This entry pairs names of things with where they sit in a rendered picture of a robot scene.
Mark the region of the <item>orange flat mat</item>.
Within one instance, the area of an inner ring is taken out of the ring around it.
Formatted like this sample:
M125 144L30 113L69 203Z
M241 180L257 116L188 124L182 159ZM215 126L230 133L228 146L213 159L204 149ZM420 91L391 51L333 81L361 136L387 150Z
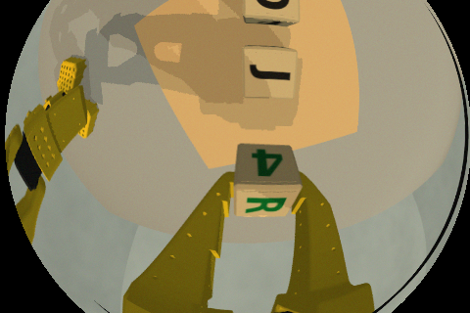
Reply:
M357 132L358 70L341 0L300 0L300 22L245 23L243 0L168 0L134 27L166 99L207 165L239 143L293 150ZM295 98L245 99L242 48L298 52Z

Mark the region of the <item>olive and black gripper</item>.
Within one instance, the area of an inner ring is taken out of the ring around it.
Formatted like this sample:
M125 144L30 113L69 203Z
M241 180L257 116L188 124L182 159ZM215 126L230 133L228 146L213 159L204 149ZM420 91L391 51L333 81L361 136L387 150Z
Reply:
M411 278L374 309L371 286L353 286L330 203L300 171L303 187L292 205L296 214L294 257L289 287L277 294L271 313L377 313L418 274L441 241L455 211L468 155L468 113L457 71L465 118L464 157L456 196L433 248ZM224 217L229 217L234 172L225 172L211 187L177 233L123 296L122 313L233 313L208 308L215 259L220 258Z

